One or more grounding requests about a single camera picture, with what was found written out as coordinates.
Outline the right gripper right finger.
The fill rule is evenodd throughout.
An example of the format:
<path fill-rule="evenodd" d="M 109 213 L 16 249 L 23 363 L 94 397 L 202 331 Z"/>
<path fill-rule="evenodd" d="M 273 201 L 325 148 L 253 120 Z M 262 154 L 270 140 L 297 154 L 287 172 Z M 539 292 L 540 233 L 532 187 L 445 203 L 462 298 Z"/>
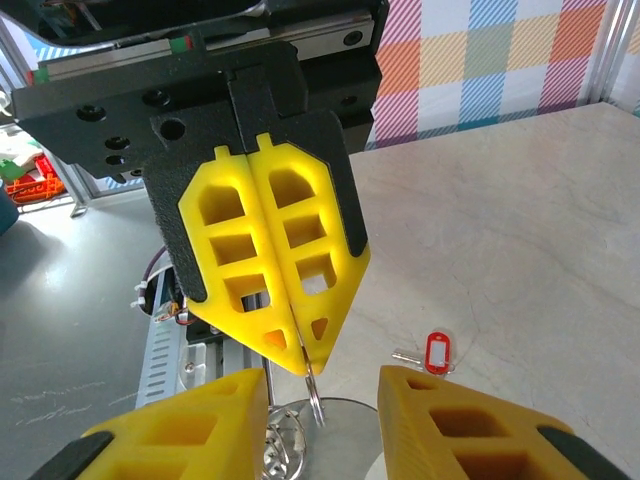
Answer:
<path fill-rule="evenodd" d="M 407 367 L 380 369 L 391 479 L 623 479 L 561 421 Z"/>

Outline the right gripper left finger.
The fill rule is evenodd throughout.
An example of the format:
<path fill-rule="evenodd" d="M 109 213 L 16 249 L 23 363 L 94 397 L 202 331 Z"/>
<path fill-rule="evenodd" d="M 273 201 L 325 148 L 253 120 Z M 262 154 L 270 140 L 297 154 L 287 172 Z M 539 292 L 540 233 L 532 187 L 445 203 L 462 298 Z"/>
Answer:
<path fill-rule="evenodd" d="M 88 430 L 35 479 L 258 479 L 266 374 L 244 369 Z"/>

